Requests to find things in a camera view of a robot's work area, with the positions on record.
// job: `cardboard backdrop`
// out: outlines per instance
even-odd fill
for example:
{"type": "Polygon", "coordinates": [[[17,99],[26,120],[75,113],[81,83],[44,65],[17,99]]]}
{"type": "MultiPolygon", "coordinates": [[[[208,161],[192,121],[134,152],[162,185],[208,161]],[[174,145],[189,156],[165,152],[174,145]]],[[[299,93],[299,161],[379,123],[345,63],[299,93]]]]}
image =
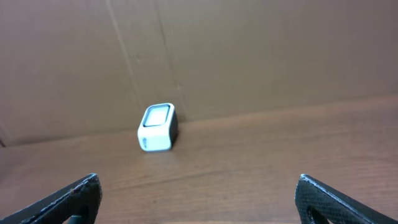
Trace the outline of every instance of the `cardboard backdrop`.
{"type": "Polygon", "coordinates": [[[398,92],[398,1],[3,0],[6,146],[398,92]]]}

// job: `white cube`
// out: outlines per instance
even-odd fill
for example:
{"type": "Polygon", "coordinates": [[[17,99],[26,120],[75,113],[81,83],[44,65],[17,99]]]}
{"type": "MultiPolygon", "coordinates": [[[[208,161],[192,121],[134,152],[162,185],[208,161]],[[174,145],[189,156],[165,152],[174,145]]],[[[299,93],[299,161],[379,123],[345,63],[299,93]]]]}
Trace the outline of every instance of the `white cube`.
{"type": "Polygon", "coordinates": [[[146,109],[137,135],[144,151],[155,152],[170,150],[177,133],[178,121],[174,105],[161,103],[146,109]]]}

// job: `wooden table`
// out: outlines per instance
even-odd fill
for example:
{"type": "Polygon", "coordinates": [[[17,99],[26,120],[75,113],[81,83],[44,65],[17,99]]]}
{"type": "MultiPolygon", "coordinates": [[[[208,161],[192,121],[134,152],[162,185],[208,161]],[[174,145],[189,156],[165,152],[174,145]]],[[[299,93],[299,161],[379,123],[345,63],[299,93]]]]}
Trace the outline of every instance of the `wooden table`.
{"type": "Polygon", "coordinates": [[[135,130],[8,147],[0,217],[96,172],[97,223],[299,223],[306,173],[397,219],[397,147],[398,96],[185,123],[155,154],[135,130]]]}

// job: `black side panel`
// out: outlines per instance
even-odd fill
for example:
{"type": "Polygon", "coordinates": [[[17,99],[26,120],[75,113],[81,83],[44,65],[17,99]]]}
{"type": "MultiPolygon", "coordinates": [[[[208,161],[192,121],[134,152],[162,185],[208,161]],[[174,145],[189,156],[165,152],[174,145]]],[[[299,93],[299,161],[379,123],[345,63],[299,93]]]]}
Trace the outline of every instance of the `black side panel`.
{"type": "Polygon", "coordinates": [[[174,142],[178,135],[178,119],[177,119],[177,115],[175,114],[175,111],[173,112],[173,118],[172,118],[172,122],[170,124],[169,133],[170,133],[170,140],[172,142],[172,147],[173,147],[174,142]]]}

